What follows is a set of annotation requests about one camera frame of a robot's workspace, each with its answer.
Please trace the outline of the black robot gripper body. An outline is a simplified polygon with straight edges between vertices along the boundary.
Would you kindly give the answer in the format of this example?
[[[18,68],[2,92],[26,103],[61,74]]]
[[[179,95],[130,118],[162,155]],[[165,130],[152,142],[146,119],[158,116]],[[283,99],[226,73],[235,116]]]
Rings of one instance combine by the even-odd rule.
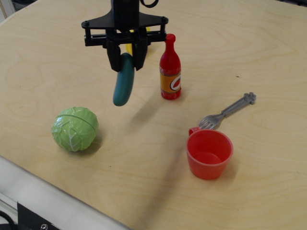
[[[85,45],[106,47],[107,40],[115,41],[119,45],[134,43],[135,31],[146,27],[150,27],[147,32],[148,45],[165,41],[168,19],[140,12],[140,4],[153,8],[158,1],[146,3],[144,0],[112,0],[111,10],[106,15],[82,22]]]

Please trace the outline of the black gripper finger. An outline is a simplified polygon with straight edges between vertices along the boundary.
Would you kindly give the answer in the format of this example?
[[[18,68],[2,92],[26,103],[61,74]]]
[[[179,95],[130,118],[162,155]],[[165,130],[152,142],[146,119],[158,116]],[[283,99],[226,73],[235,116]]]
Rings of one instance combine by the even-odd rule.
[[[132,44],[133,60],[136,70],[143,67],[147,49],[148,49],[148,36],[146,28],[139,28],[135,31],[136,41]]]
[[[114,71],[120,71],[120,47],[119,43],[111,40],[106,41],[106,49],[111,68]]]

